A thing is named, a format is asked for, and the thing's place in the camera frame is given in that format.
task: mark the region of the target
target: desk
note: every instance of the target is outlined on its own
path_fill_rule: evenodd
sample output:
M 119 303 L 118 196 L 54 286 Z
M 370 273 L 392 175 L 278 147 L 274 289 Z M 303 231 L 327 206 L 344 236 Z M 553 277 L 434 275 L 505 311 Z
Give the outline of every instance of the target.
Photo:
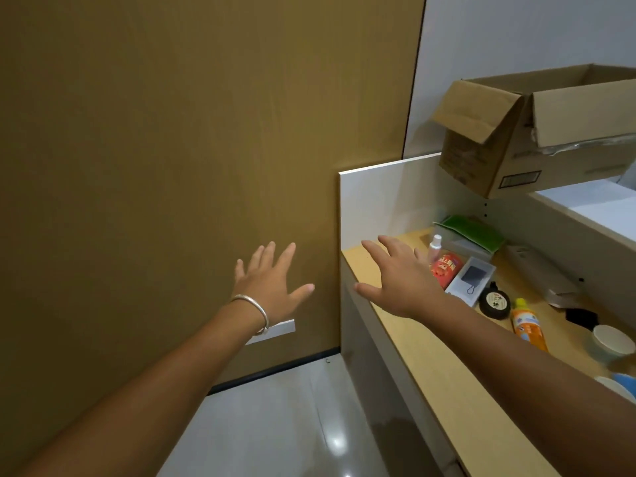
M 419 230 L 398 239 L 425 252 L 430 232 Z M 608 374 L 583 348 L 588 330 L 566 321 L 563 312 L 543 301 L 501 252 L 492 263 L 497 266 L 494 279 L 498 287 L 512 300 L 524 297 L 537 314 L 552 355 L 591 377 Z M 441 456 L 447 453 L 448 444 L 470 477 L 558 476 L 465 365 L 430 330 L 413 320 L 386 313 L 355 294 L 354 281 L 381 286 L 380 271 L 362 246 L 342 251 L 341 271 L 343 291 L 354 300 L 409 409 L 413 413 L 414 406 L 422 402 L 430 409 L 433 425 L 438 429 L 430 428 L 432 422 L 426 416 L 420 419 L 418 428 L 438 464 L 449 464 L 449 459 Z M 586 306 L 599 313 L 601 322 L 621 328 L 634 338 L 634 332 L 612 315 L 589 301 Z M 491 321 L 512 330 L 509 320 Z M 633 370 L 632 361 L 623 365 L 631 365 L 629 370 Z M 405 390 L 410 385 L 405 378 L 411 378 L 414 393 L 405 395 L 410 392 Z M 441 442 L 436 435 L 440 431 L 447 442 Z

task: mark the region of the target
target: silver bangle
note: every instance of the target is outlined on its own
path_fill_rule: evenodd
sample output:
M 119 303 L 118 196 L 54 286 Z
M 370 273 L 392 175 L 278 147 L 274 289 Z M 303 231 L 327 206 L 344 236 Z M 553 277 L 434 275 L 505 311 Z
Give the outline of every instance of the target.
M 253 297 L 249 297 L 246 294 L 237 294 L 230 301 L 234 301 L 236 299 L 243 299 L 255 305 L 256 309 L 259 310 L 261 314 L 263 315 L 263 318 L 265 318 L 265 326 L 263 327 L 263 329 L 257 332 L 257 335 L 264 335 L 265 333 L 267 333 L 267 330 L 270 328 L 270 319 L 267 318 L 267 313 L 265 312 L 263 307 L 260 304 L 258 304 Z

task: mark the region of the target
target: hand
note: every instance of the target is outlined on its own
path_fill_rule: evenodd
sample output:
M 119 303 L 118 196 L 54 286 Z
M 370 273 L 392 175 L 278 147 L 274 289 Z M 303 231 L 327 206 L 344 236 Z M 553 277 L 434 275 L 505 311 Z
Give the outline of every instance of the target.
M 425 322 L 429 314 L 445 304 L 448 295 L 417 248 L 412 250 L 388 236 L 378 236 L 378 240 L 389 250 L 388 254 L 371 241 L 362 241 L 362 245 L 380 267 L 382 287 L 357 283 L 355 290 L 393 315 Z
M 270 242 L 267 247 L 260 246 L 252 255 L 247 265 L 247 274 L 243 261 L 237 261 L 234 269 L 234 290 L 232 296 L 244 294 L 260 304 L 273 326 L 287 317 L 297 306 L 305 301 L 313 292 L 313 284 L 305 284 L 291 294 L 287 293 L 287 271 L 296 251 L 296 244 L 291 243 L 282 252 L 274 264 L 276 244 Z

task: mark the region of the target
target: red packaging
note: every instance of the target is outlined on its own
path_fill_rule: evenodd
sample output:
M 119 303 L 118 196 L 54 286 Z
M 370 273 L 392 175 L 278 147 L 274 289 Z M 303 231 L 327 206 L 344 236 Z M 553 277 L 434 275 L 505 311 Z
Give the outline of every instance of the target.
M 447 252 L 431 265 L 431 271 L 440 282 L 440 286 L 446 289 L 463 265 L 464 263 L 459 259 L 459 256 Z

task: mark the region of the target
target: cardboard box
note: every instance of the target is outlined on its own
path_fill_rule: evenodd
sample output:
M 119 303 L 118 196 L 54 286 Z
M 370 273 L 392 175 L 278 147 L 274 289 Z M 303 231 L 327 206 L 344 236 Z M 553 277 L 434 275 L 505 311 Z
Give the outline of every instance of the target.
M 440 166 L 479 195 L 605 179 L 636 158 L 636 69 L 577 65 L 453 82 Z

